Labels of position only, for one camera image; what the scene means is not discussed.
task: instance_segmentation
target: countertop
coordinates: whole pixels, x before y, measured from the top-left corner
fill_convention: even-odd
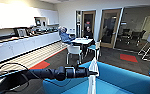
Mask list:
[[[58,31],[48,31],[48,32],[41,33],[41,34],[34,34],[34,35],[32,35],[32,36],[13,37],[13,38],[2,39],[2,40],[0,40],[0,43],[8,42],[8,41],[13,41],[13,40],[18,40],[18,39],[29,38],[29,37],[34,37],[34,36],[39,36],[39,35],[44,35],[44,34],[49,34],[49,33],[53,33],[53,32],[58,32]]]

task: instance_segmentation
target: cup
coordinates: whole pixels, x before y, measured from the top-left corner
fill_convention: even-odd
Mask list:
[[[86,39],[87,39],[87,40],[88,40],[88,37],[89,37],[89,36],[86,36]]]

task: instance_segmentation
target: person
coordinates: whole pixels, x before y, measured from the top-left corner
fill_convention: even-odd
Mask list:
[[[87,30],[84,31],[84,36],[83,37],[87,38],[87,36],[88,36],[89,39],[93,39],[93,33],[91,32],[90,27],[87,27]]]
[[[92,31],[91,31],[91,28],[90,27],[87,27],[87,29],[86,29],[87,31],[84,31],[84,38],[87,38],[88,37],[88,39],[93,39],[93,33],[92,33]],[[92,40],[91,41],[91,43],[90,43],[91,45],[95,45],[95,41],[94,40]],[[90,44],[88,45],[83,45],[83,55],[85,55],[86,54],[86,51],[87,51],[87,47],[88,46],[90,46]]]
[[[59,35],[61,37],[61,41],[63,43],[73,44],[71,41],[74,40],[75,38],[70,38],[69,37],[69,34],[66,33],[67,32],[67,28],[65,28],[65,27],[59,27],[58,31],[59,31]]]

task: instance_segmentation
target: doorway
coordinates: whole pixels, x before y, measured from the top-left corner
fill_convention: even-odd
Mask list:
[[[82,11],[81,37],[84,36],[84,31],[86,31],[87,27],[90,27],[94,36],[95,13],[96,11]]]
[[[121,9],[102,10],[99,40],[102,47],[113,48]]]

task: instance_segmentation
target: black chair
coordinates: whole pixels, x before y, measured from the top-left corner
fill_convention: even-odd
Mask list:
[[[145,30],[143,30],[142,32],[132,32],[131,40],[137,41],[136,46],[139,46],[139,43],[145,32],[146,32]]]
[[[123,33],[120,36],[120,41],[125,40],[127,45],[130,43],[131,35],[129,34],[130,29],[123,29]]]

